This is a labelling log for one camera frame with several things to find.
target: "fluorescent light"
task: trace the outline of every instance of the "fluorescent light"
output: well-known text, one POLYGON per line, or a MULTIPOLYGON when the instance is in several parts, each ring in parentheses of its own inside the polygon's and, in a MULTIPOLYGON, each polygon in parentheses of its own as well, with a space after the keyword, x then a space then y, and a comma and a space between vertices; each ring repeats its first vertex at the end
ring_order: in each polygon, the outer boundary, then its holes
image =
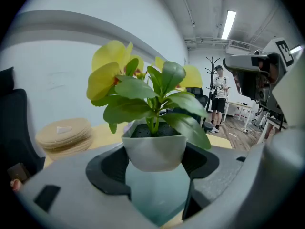
POLYGON ((290 50, 290 53, 295 53, 297 51, 300 51, 302 49, 301 46, 296 46, 295 48, 293 48, 292 50, 290 50))
POLYGON ((236 16, 236 12, 228 10, 227 20, 225 22, 224 32, 223 32, 223 36, 221 37, 221 39, 227 40, 230 30, 233 26, 235 16, 236 16))

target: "white table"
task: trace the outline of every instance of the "white table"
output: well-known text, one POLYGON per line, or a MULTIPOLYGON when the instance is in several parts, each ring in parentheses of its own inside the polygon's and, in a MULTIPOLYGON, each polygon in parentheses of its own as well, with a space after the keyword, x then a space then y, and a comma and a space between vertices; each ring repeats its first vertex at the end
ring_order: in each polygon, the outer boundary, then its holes
POLYGON ((226 117, 227 117, 229 105, 234 105, 234 106, 237 106, 237 107, 241 107, 241 108, 240 108, 240 112, 239 112, 238 120, 240 119, 240 116, 241 116, 241 113, 242 113, 243 108, 246 108, 246 109, 249 109, 249 110, 250 110, 250 111, 249 111, 249 115, 248 115, 248 117, 247 117, 247 122, 244 124, 244 128, 246 128, 246 126, 247 126, 247 124, 248 124, 248 122, 249 122, 249 119, 250 119, 249 117, 250 117, 250 114, 251 114, 252 106, 250 107, 250 106, 243 105, 243 104, 239 104, 239 103, 227 102, 227 107, 226 107, 226 109, 225 109, 225 114, 224 114, 224 120, 223 120, 223 122, 225 122, 225 119, 226 119, 226 117))
MULTIPOLYGON (((261 134, 261 136, 260 136, 260 138, 259 138, 257 143, 261 143, 262 140, 264 139, 265 134, 266 134, 266 132, 268 130, 269 124, 275 126, 277 129, 280 129, 280 124, 278 122, 280 122, 280 121, 278 121, 276 119, 272 120, 271 118, 267 118, 266 125, 265 125, 264 130, 263 130, 263 132, 262 132, 262 134, 261 134)), ((283 129, 287 129, 288 128, 287 123, 283 122, 282 128, 283 129)))

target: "sneaker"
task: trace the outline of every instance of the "sneaker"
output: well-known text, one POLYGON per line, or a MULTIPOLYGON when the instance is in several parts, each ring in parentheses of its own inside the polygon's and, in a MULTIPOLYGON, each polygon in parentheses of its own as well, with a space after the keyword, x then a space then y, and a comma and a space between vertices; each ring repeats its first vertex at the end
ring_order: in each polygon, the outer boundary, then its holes
POLYGON ((211 133, 216 133, 216 132, 219 132, 218 129, 216 129, 216 127, 213 127, 212 131, 210 131, 211 133))

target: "wooden floor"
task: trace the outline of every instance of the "wooden floor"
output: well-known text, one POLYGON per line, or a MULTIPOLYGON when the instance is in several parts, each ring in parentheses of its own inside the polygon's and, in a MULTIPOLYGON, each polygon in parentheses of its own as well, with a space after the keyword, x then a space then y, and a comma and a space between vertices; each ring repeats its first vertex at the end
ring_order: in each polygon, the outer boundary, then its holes
MULTIPOLYGON (((207 122, 211 121, 212 114, 209 113, 209 117, 206 119, 207 122)), ((233 117, 227 116, 225 122, 221 122, 219 126, 219 133, 208 134, 228 139, 231 143, 232 148, 238 150, 250 150, 255 145, 261 136, 261 131, 258 127, 252 123, 248 123, 247 129, 249 133, 243 132, 244 122, 241 120, 235 120, 233 117)), ((271 131, 269 138, 273 137, 274 130, 271 131)))

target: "ceiling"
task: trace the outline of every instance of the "ceiling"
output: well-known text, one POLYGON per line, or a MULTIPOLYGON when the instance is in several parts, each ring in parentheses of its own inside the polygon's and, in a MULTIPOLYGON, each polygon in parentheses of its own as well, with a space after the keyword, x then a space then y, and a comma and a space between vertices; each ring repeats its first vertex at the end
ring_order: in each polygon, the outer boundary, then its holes
POLYGON ((293 19, 279 0, 163 0, 173 14, 189 49, 225 48, 221 40, 227 11, 236 12, 228 39, 264 48, 284 37, 290 48, 303 44, 293 19))

